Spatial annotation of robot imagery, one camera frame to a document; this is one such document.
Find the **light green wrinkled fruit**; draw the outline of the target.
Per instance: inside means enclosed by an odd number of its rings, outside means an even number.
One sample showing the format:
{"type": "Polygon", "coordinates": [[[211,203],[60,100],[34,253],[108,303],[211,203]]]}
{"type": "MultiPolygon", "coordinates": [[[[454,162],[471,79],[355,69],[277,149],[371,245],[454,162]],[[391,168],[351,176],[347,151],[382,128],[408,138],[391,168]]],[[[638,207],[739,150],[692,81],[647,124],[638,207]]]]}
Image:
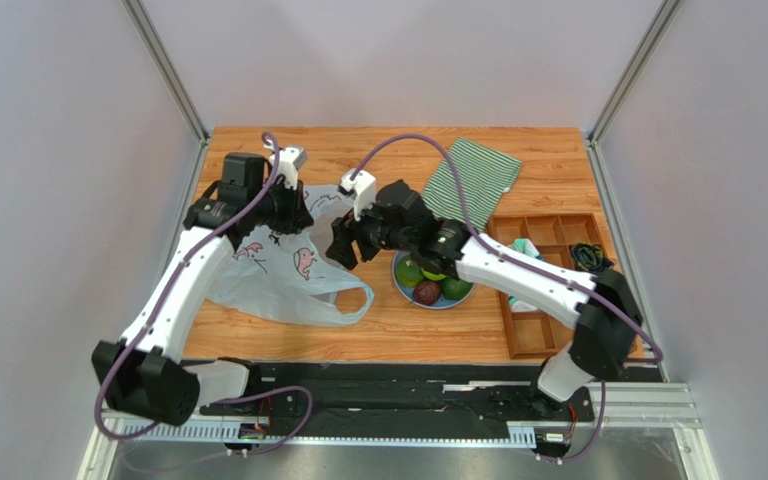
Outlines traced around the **light green wrinkled fruit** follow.
{"type": "Polygon", "coordinates": [[[442,273],[433,273],[425,269],[420,269],[420,271],[423,276],[430,281],[440,282],[446,278],[446,275],[442,273]]]}

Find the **dark green round fruit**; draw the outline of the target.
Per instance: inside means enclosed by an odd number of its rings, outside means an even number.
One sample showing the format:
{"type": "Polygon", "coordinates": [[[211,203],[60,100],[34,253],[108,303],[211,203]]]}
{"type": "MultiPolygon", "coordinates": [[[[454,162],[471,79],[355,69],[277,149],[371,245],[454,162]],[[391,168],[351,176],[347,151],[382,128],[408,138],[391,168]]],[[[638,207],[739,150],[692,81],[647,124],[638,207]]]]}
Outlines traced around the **dark green round fruit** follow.
{"type": "Polygon", "coordinates": [[[405,288],[414,288],[426,279],[420,266],[410,256],[398,260],[394,275],[398,284],[405,288]]]}

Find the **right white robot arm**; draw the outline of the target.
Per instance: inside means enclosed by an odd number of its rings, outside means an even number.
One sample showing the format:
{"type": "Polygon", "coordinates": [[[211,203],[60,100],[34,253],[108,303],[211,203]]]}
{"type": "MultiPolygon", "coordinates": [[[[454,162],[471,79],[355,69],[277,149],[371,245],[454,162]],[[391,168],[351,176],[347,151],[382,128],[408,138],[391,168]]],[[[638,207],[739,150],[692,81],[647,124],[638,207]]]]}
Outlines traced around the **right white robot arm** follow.
{"type": "Polygon", "coordinates": [[[491,287],[547,313],[573,331],[535,382],[552,401],[569,400],[592,380],[621,376],[642,319],[620,272],[594,275],[516,252],[464,222],[436,218],[403,181],[378,189],[374,178],[351,172],[338,189],[353,206],[332,223],[329,259],[352,270],[382,250],[405,252],[432,274],[491,287]]]}

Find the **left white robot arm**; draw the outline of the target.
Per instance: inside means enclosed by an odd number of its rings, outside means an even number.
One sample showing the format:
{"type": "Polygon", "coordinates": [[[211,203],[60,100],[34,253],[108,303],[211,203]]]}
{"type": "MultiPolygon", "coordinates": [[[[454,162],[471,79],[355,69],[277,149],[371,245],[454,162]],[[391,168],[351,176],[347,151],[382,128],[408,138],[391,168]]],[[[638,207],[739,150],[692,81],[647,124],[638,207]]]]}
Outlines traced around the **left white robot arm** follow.
{"type": "Polygon", "coordinates": [[[270,158],[224,158],[221,178],[189,207],[172,263],[142,311],[117,341],[101,341],[92,353],[100,409],[180,426],[200,407],[246,393],[250,362],[186,367],[184,346],[211,285],[248,235],[258,227],[282,235],[312,227],[299,178],[306,160],[298,146],[274,148],[270,158]]]}

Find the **light blue cartoon plastic bag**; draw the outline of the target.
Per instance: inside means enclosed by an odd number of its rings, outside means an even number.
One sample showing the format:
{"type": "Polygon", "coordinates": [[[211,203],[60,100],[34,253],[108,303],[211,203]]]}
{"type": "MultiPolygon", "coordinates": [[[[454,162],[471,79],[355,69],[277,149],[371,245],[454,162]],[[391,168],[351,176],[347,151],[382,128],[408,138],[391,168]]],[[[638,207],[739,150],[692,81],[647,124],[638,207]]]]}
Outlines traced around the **light blue cartoon plastic bag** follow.
{"type": "Polygon", "coordinates": [[[304,201],[314,225],[297,235],[256,228],[212,283],[209,301],[286,324],[345,327],[363,318],[372,288],[325,256],[331,222],[352,211],[352,200],[318,185],[305,189],[304,201]]]}

